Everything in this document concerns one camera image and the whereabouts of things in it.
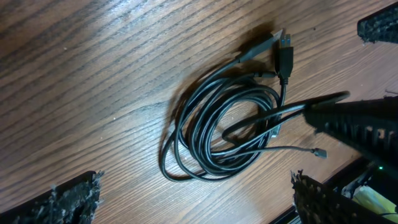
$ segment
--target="black wire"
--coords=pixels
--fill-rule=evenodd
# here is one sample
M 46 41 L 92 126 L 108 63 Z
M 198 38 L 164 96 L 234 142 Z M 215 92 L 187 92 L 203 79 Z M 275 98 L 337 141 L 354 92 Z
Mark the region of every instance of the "black wire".
M 398 215 L 398 213 L 382 213 L 379 214 L 380 216 L 385 216 L 385 215 Z
M 222 76 L 223 72 L 237 63 L 239 63 L 239 60 L 234 60 L 211 73 L 193 91 L 190 97 L 180 105 L 180 116 L 175 120 L 175 130 L 160 151 L 159 157 L 160 169 L 169 180 L 176 182 L 194 178 L 209 182 L 226 180 L 248 168 L 259 158 L 262 152 L 266 151 L 293 149 L 313 153 L 313 149 L 303 149 L 294 146 L 266 146 L 271 139 L 272 130 L 302 114 L 306 106 L 314 103 L 335 102 L 346 95 L 346 93 L 337 93 L 283 106 L 287 80 L 281 80 L 281 93 L 279 96 L 272 88 L 258 84 L 255 81 L 254 77 L 261 76 L 261 73 Z M 208 98 L 203 106 L 196 110 L 200 102 L 206 97 Z M 275 99 L 276 108 L 274 108 L 272 98 Z M 232 125 L 222 133 L 223 139 L 233 143 L 233 147 L 222 151 L 212 151 L 211 137 L 217 124 L 235 103 L 243 101 L 257 104 L 257 115 Z M 291 111 L 295 112 L 281 118 L 282 113 Z M 182 129 L 192 115 L 193 118 L 189 122 L 188 129 L 184 135 Z M 239 128 L 250 125 L 254 126 L 254 136 L 252 138 L 242 141 L 242 139 L 235 140 L 228 137 Z M 184 166 L 180 159 L 178 143 L 181 143 L 183 147 L 190 151 L 192 157 L 203 169 L 201 172 L 194 173 Z M 174 176 L 166 171 L 165 159 L 167 151 L 172 146 L 177 164 L 188 175 Z

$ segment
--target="wooden surface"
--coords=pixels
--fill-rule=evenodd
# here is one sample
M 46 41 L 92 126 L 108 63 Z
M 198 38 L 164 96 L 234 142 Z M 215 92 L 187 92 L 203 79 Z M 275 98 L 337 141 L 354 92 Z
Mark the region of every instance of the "wooden surface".
M 157 157 L 173 102 L 264 24 L 292 34 L 287 103 L 342 90 L 351 91 L 348 101 L 398 91 L 398 47 L 363 46 L 356 35 L 360 18 L 393 2 L 1 1 L 0 212 L 51 184 L 105 170 L 94 223 L 270 222 L 292 204 L 291 170 L 324 181 L 358 154 L 314 136 L 299 118 L 271 145 L 324 148 L 327 160 L 272 152 L 226 182 L 169 182 Z M 247 106 L 237 105 L 224 120 L 243 113 Z

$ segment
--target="usb cable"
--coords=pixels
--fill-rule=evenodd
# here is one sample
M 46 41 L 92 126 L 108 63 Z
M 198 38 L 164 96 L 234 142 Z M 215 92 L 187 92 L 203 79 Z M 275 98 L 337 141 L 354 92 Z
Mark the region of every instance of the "usb cable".
M 274 72 L 254 72 L 247 74 L 225 75 L 224 72 L 238 63 L 253 59 L 261 52 L 278 44 L 279 50 L 275 58 Z M 201 81 L 186 99 L 182 99 L 177 106 L 175 130 L 170 135 L 164 147 L 160 150 L 159 165 L 163 175 L 176 182 L 192 179 L 203 181 L 221 181 L 232 178 L 255 162 L 264 152 L 278 150 L 297 150 L 310 152 L 315 156 L 326 158 L 323 149 L 304 149 L 295 146 L 267 147 L 272 137 L 276 137 L 283 123 L 302 114 L 308 105 L 325 100 L 334 100 L 341 95 L 323 96 L 307 101 L 284 106 L 286 86 L 293 69 L 293 47 L 289 34 L 282 31 L 275 35 L 268 35 L 265 41 L 255 44 L 247 51 L 239 54 L 234 60 L 223 65 Z M 272 88 L 261 85 L 256 77 L 279 77 L 280 95 Z M 233 144 L 232 147 L 221 151 L 213 150 L 211 138 L 225 113 L 235 104 L 250 101 L 257 104 L 258 112 L 255 116 L 239 121 L 222 133 L 223 140 Z M 293 112 L 282 118 L 282 114 Z M 231 134 L 241 128 L 252 126 L 250 136 L 239 139 L 232 138 Z M 180 151 L 188 149 L 202 171 L 194 171 L 184 164 L 180 158 Z M 170 148 L 174 149 L 175 160 L 183 176 L 169 174 L 166 171 L 165 160 Z

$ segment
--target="wood grain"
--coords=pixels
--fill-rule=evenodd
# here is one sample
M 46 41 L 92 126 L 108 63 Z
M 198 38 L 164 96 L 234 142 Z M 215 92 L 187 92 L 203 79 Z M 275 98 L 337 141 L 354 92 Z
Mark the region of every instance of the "wood grain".
M 105 170 L 94 223 L 268 223 L 292 204 L 290 170 L 324 181 L 358 153 L 302 118 L 239 177 L 176 184 L 157 156 L 179 94 L 262 24 L 295 47 L 287 103 L 349 90 L 398 91 L 398 47 L 362 45 L 356 23 L 393 1 L 107 0 L 0 2 L 0 212 L 87 170 Z M 260 55 L 268 62 L 268 54 Z M 278 80 L 265 80 L 277 89 Z M 229 111 L 242 117 L 245 104 Z M 178 172 L 172 156 L 169 169 Z

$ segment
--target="black plastic object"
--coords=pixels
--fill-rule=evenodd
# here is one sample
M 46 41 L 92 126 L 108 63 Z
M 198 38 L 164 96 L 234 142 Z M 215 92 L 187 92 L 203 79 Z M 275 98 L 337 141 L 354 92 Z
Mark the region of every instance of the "black plastic object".
M 292 183 L 295 207 L 304 224 L 394 223 L 302 175 L 301 171 L 297 175 L 292 174 Z
M 360 157 L 348 166 L 344 167 L 333 177 L 328 179 L 323 186 L 328 189 L 333 189 L 337 194 L 341 194 L 344 187 L 352 183 L 359 176 L 363 175 L 369 167 L 369 161 L 364 157 Z M 280 214 L 270 224 L 300 224 L 302 223 L 299 215 L 296 213 L 296 208 L 291 206 L 284 213 Z
M 358 22 L 358 35 L 364 42 L 398 44 L 398 2 Z
M 103 172 L 85 172 L 78 177 L 0 214 L 0 223 L 89 224 L 100 197 Z
M 313 106 L 304 117 L 398 179 L 398 97 Z

